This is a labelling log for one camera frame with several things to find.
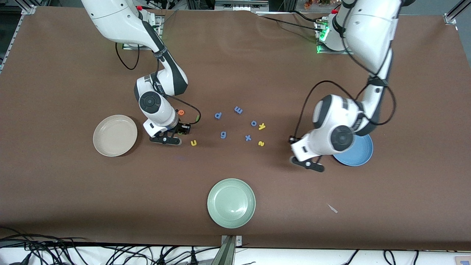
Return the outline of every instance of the green plate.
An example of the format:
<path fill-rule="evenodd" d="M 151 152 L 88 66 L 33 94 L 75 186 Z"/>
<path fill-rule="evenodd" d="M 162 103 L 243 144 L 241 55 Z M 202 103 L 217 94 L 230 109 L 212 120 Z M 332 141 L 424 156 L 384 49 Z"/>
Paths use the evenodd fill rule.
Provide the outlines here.
<path fill-rule="evenodd" d="M 255 195 L 250 186 L 239 179 L 222 180 L 209 192 L 208 212 L 222 227 L 241 227 L 255 212 Z"/>

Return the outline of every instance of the cable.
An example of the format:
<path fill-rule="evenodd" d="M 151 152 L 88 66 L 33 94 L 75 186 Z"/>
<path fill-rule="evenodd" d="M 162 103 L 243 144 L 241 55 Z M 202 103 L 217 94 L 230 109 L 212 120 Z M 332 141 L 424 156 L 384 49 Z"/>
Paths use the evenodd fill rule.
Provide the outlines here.
<path fill-rule="evenodd" d="M 276 10 L 277 12 L 279 12 L 279 11 L 280 11 L 281 7 L 284 5 L 284 3 L 285 3 L 285 2 L 286 2 L 286 0 L 283 0 L 283 2 L 281 2 L 281 5 L 280 5 L 280 7 L 278 7 L 278 10 Z"/>
<path fill-rule="evenodd" d="M 21 233 L 15 229 L 0 226 L 0 229 L 9 230 L 14 232 L 14 235 L 6 236 L 0 239 L 0 242 L 10 242 L 10 244 L 6 246 L 1 246 L 0 248 L 7 248 L 7 247 L 21 247 L 23 246 L 25 251 L 29 251 L 30 256 L 35 256 L 39 259 L 41 265 L 75 265 L 74 261 L 71 259 L 68 249 L 73 248 L 82 262 L 85 265 L 88 265 L 87 261 L 83 258 L 80 251 L 77 249 L 76 243 L 74 239 L 83 239 L 83 238 L 57 238 L 54 236 L 46 236 L 41 234 L 28 234 L 28 233 Z M 36 241 L 36 238 L 44 238 L 53 241 Z M 140 252 L 150 249 L 151 245 L 144 245 L 142 249 L 134 252 L 130 251 L 132 248 L 136 247 L 136 245 L 127 245 L 122 248 L 115 247 L 110 248 L 100 244 L 92 243 L 93 245 L 97 245 L 102 248 L 108 248 L 114 250 L 114 254 L 110 257 L 107 261 L 107 264 L 113 265 L 113 263 L 123 254 L 129 253 L 131 256 L 126 257 L 124 263 L 122 265 L 126 265 L 134 257 L 143 257 L 146 259 L 146 264 L 148 265 L 148 261 L 151 261 L 151 264 L 156 263 L 153 259 L 154 255 L 151 250 L 152 258 L 149 258 L 146 255 L 141 254 Z M 41 252 L 46 252 L 50 255 L 52 259 L 52 263 L 49 264 L 42 256 Z"/>
<path fill-rule="evenodd" d="M 189 107 L 191 107 L 191 108 L 195 109 L 195 110 L 198 112 L 199 119 L 198 119 L 198 120 L 196 120 L 195 122 L 188 123 L 189 125 L 197 124 L 197 123 L 198 123 L 198 122 L 201 120 L 201 111 L 200 111 L 200 110 L 199 110 L 197 107 L 195 107 L 195 106 L 193 106 L 193 105 L 191 105 L 191 104 L 189 104 L 189 103 L 186 103 L 186 102 L 184 102 L 184 101 L 183 101 L 183 100 L 181 100 L 181 99 L 175 98 L 174 96 L 167 95 L 167 94 L 165 94 L 165 96 L 166 96 L 166 97 L 169 97 L 169 98 L 171 98 L 171 99 L 174 99 L 174 100 L 180 101 L 181 103 L 183 103 L 183 104 L 185 104 L 185 105 L 187 105 L 187 106 L 189 106 Z"/>
<path fill-rule="evenodd" d="M 171 247 L 169 250 L 167 250 L 167 251 L 165 252 L 165 254 L 161 254 L 160 257 L 159 257 L 159 259 L 157 259 L 157 261 L 155 262 L 155 264 L 157 264 L 157 265 L 158 265 L 158 264 L 166 264 L 166 263 L 165 263 L 165 257 L 167 257 L 168 254 L 169 254 L 170 252 L 172 252 L 172 250 L 174 250 L 174 249 L 176 249 L 176 248 L 178 248 L 178 247 L 173 246 L 173 247 Z"/>
<path fill-rule="evenodd" d="M 162 24 L 158 25 L 157 27 L 163 26 L 163 24 L 165 24 L 165 22 L 167 22 L 167 21 L 168 21 L 174 14 L 176 14 L 176 13 L 177 13 L 177 10 L 175 10 L 167 19 L 165 19 L 165 20 L 163 21 Z"/>
<path fill-rule="evenodd" d="M 182 253 L 180 253 L 178 256 L 174 257 L 173 259 L 171 259 L 171 260 L 168 260 L 168 261 L 167 261 L 167 263 L 169 263 L 169 262 L 172 262 L 172 261 L 176 260 L 177 258 L 181 257 L 183 254 L 186 254 L 186 253 L 191 253 L 191 252 L 190 252 L 190 251 L 185 251 L 185 252 L 182 252 Z"/>
<path fill-rule="evenodd" d="M 118 52 L 118 43 L 115 42 L 114 43 L 114 49 L 116 50 L 116 55 L 118 56 L 119 60 L 121 61 L 122 65 L 124 65 L 124 67 L 126 67 L 128 70 L 134 70 L 136 69 L 136 66 L 138 66 L 138 63 L 139 63 L 139 55 L 140 55 L 140 52 L 141 52 L 141 49 L 140 49 L 140 45 L 138 45 L 138 58 L 136 60 L 136 64 L 134 65 L 133 68 L 129 68 L 129 66 L 127 66 L 121 59 L 121 56 L 119 55 L 119 52 Z"/>
<path fill-rule="evenodd" d="M 352 95 L 347 91 L 345 90 L 342 86 L 340 86 L 339 84 L 337 84 L 336 82 L 334 81 L 330 81 L 330 80 L 323 80 L 323 81 L 320 81 L 319 83 L 317 83 L 314 87 L 312 87 L 312 89 L 309 91 L 309 94 L 308 96 L 306 97 L 306 99 L 304 100 L 304 104 L 302 105 L 302 109 L 301 109 L 301 114 L 299 116 L 299 119 L 298 119 L 298 123 L 296 124 L 296 129 L 294 130 L 294 134 L 293 134 L 293 137 L 296 138 L 296 135 L 298 134 L 298 129 L 299 129 L 299 125 L 301 124 L 301 119 L 302 119 L 302 114 L 304 113 L 304 109 L 306 108 L 306 104 L 309 100 L 309 97 L 311 96 L 312 92 L 314 91 L 314 89 L 316 89 L 316 87 L 322 83 L 331 83 L 333 85 L 335 85 L 337 88 L 339 88 L 340 90 L 342 90 L 351 100 L 353 100 L 353 102 L 356 104 L 356 106 L 361 109 L 360 107 L 360 104 L 352 97 Z M 394 95 L 394 93 L 392 92 L 392 90 L 389 88 L 389 86 L 385 86 L 384 87 L 385 89 L 388 90 L 388 92 L 390 93 L 391 95 L 391 98 L 392 98 L 392 111 L 391 111 L 391 115 L 389 116 L 389 118 L 382 122 L 382 123 L 377 123 L 377 122 L 374 122 L 371 120 L 371 118 L 367 117 L 365 114 L 363 114 L 363 117 L 365 119 L 367 119 L 371 124 L 373 125 L 376 125 L 376 126 L 380 126 L 380 125 L 385 125 L 387 124 L 391 119 L 392 117 L 394 116 L 395 112 L 396 112 L 396 96 Z"/>
<path fill-rule="evenodd" d="M 149 5 L 149 4 L 152 4 L 152 5 L 154 6 L 154 9 L 162 9 L 162 8 L 158 7 L 156 4 L 151 3 L 150 1 L 147 1 L 147 0 L 146 0 L 146 5 Z"/>
<path fill-rule="evenodd" d="M 296 13 L 296 14 L 300 15 L 302 18 L 304 18 L 304 19 L 306 19 L 307 21 L 310 21 L 310 22 L 315 22 L 316 21 L 316 19 L 309 18 L 309 17 L 303 15 L 301 12 L 296 11 L 296 10 L 291 10 L 291 11 L 288 11 L 288 12 L 289 13 Z"/>
<path fill-rule="evenodd" d="M 414 262 L 412 263 L 413 265 L 415 265 L 415 263 L 417 262 L 417 258 L 419 257 L 419 251 L 416 250 L 415 253 L 416 254 L 415 254 Z"/>
<path fill-rule="evenodd" d="M 157 70 L 155 71 L 154 80 L 152 81 L 152 87 L 154 88 L 155 92 L 157 92 L 157 93 L 158 93 L 158 91 L 155 89 L 155 81 L 157 80 L 157 73 L 159 72 L 159 67 L 160 67 L 160 61 L 157 60 Z M 180 101 L 181 103 L 195 109 L 198 112 L 199 118 L 197 120 L 195 120 L 195 122 L 188 123 L 189 125 L 197 124 L 201 120 L 201 111 L 197 107 L 195 107 L 195 106 L 193 106 L 193 105 L 191 105 L 191 104 L 189 104 L 189 103 L 187 103 L 187 102 L 185 102 L 181 99 L 175 98 L 174 96 L 168 95 L 166 93 L 164 93 L 163 96 L 164 97 L 169 97 L 169 98 L 174 99 L 176 101 Z"/>
<path fill-rule="evenodd" d="M 386 257 L 386 252 L 389 252 L 391 254 L 391 257 L 392 257 L 392 263 L 388 260 L 388 258 Z M 394 258 L 394 254 L 392 254 L 392 251 L 391 250 L 383 250 L 383 257 L 384 257 L 384 260 L 386 260 L 386 262 L 389 264 L 389 265 L 396 265 L 396 259 Z"/>
<path fill-rule="evenodd" d="M 355 255 L 356 255 L 359 251 L 360 251 L 359 249 L 355 250 L 355 252 L 353 252 L 353 254 L 350 256 L 350 259 L 349 259 L 346 263 L 344 263 L 343 265 L 350 265 L 350 263 L 352 262 L 353 258 L 355 257 Z"/>
<path fill-rule="evenodd" d="M 213 248 L 207 248 L 207 249 L 199 250 L 199 251 L 196 251 L 196 252 L 195 252 L 195 255 L 198 254 L 198 253 L 201 253 L 201 252 L 205 252 L 205 251 L 212 250 L 212 249 L 217 249 L 217 248 L 220 248 L 220 247 L 213 247 Z M 176 264 L 178 264 L 178 263 L 184 261 L 185 259 L 187 259 L 187 258 L 189 258 L 189 257 L 191 257 L 191 255 L 186 256 L 186 257 L 184 257 L 183 259 L 181 259 L 181 260 L 179 260 L 179 261 L 173 263 L 173 265 L 176 265 Z"/>
<path fill-rule="evenodd" d="M 352 9 L 355 7 L 355 4 L 356 4 L 357 0 L 355 0 L 355 2 L 353 2 L 353 7 L 350 8 L 343 20 L 343 23 L 342 23 L 342 28 L 345 28 L 345 25 L 347 23 L 347 20 L 350 16 L 350 12 L 352 11 Z M 399 16 L 399 12 L 401 11 L 401 8 L 399 8 L 397 14 L 396 14 L 396 17 Z M 383 59 L 383 62 L 381 63 L 381 66 L 379 67 L 378 69 L 378 72 L 374 73 L 373 71 L 371 71 L 370 69 L 368 69 L 366 66 L 364 66 L 362 63 L 360 63 L 358 60 L 356 60 L 353 55 L 350 53 L 349 49 L 347 49 L 347 46 L 345 45 L 345 37 L 342 36 L 342 45 L 345 49 L 345 51 L 347 52 L 348 56 L 350 57 L 350 59 L 352 59 L 353 62 L 355 62 L 358 66 L 360 66 L 362 69 L 364 69 L 365 71 L 367 71 L 369 74 L 372 74 L 373 75 L 373 78 L 374 77 L 378 77 L 378 74 L 379 74 L 379 71 L 381 70 L 381 68 L 383 67 L 384 63 L 386 62 L 386 59 L 388 58 L 388 53 L 389 53 L 389 50 L 391 49 L 391 44 L 392 44 L 392 41 L 389 41 L 389 48 L 388 48 L 388 52 L 386 53 L 386 56 L 384 57 Z"/>
<path fill-rule="evenodd" d="M 273 20 L 273 21 L 277 21 L 277 22 L 281 22 L 281 23 L 285 23 L 285 24 L 289 24 L 289 25 L 301 27 L 301 28 L 312 29 L 312 30 L 315 30 L 315 31 L 322 31 L 322 29 L 313 28 L 313 27 L 308 27 L 308 26 L 303 26 L 303 25 L 300 25 L 300 24 L 295 24 L 295 23 L 291 23 L 291 22 L 279 20 L 279 19 L 276 19 L 276 18 L 265 17 L 265 16 L 261 16 L 261 17 L 266 18 L 266 19 L 269 19 L 269 20 Z"/>

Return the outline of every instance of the beige plate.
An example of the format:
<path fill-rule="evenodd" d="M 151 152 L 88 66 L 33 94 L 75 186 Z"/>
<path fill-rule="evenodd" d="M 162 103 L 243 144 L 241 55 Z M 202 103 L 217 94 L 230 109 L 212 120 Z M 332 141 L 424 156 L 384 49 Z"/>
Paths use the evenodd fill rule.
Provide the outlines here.
<path fill-rule="evenodd" d="M 93 133 L 93 145 L 102 155 L 120 156 L 132 148 L 138 137 L 138 128 L 131 118 L 113 115 L 101 121 Z"/>

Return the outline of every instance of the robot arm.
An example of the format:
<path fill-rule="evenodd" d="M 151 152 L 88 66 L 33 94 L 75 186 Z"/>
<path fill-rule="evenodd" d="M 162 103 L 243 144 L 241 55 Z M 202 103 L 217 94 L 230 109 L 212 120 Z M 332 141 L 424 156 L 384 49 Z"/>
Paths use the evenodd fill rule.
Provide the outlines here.
<path fill-rule="evenodd" d="M 345 46 L 371 73 L 362 101 L 355 103 L 352 99 L 328 95 L 317 103 L 314 129 L 301 139 L 291 139 L 294 164 L 309 168 L 303 162 L 308 161 L 310 165 L 313 157 L 345 152 L 353 144 L 355 134 L 363 136 L 375 129 L 393 60 L 390 42 L 402 5 L 401 0 L 344 0 L 337 14 L 340 18 L 332 14 L 328 17 L 330 32 L 324 44 L 333 50 L 344 50 L 342 38 L 345 38 Z M 347 19 L 345 29 L 341 28 L 344 19 Z"/>
<path fill-rule="evenodd" d="M 100 33 L 107 39 L 117 43 L 129 43 L 147 46 L 157 60 L 164 66 L 156 75 L 150 74 L 139 78 L 134 86 L 134 94 L 139 107 L 148 118 L 144 128 L 151 141 L 168 144 L 180 144 L 173 134 L 189 132 L 189 125 L 179 123 L 178 115 L 166 100 L 165 96 L 180 95 L 188 86 L 188 79 L 183 70 L 175 62 L 147 18 L 153 16 L 145 10 L 138 11 L 132 0 L 82 0 L 88 15 Z M 160 133 L 173 130 L 167 137 L 159 137 Z"/>

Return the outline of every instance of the blue plate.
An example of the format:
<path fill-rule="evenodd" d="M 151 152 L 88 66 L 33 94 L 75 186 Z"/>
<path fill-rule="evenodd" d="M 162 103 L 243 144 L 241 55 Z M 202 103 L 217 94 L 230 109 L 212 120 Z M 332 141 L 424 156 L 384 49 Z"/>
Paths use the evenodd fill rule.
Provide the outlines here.
<path fill-rule="evenodd" d="M 373 141 L 367 134 L 365 136 L 355 135 L 353 146 L 347 151 L 336 154 L 333 157 L 347 166 L 361 166 L 370 160 L 373 155 Z"/>

